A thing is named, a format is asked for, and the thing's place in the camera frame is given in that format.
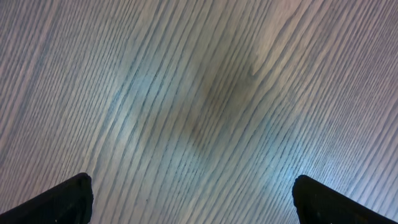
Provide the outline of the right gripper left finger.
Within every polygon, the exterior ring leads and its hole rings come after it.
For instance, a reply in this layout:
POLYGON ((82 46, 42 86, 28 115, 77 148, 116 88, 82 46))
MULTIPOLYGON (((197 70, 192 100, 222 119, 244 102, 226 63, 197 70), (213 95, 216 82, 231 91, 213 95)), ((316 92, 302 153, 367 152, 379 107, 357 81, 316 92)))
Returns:
POLYGON ((82 172, 1 214, 1 223, 88 224, 93 212, 91 177, 82 172))

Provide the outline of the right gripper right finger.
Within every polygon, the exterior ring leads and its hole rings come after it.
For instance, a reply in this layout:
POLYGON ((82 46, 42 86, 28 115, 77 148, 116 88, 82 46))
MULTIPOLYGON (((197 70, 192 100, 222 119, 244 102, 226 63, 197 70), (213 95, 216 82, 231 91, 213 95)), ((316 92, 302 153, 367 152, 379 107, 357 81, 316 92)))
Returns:
POLYGON ((307 175, 295 179, 292 196, 300 224, 397 224, 307 175))

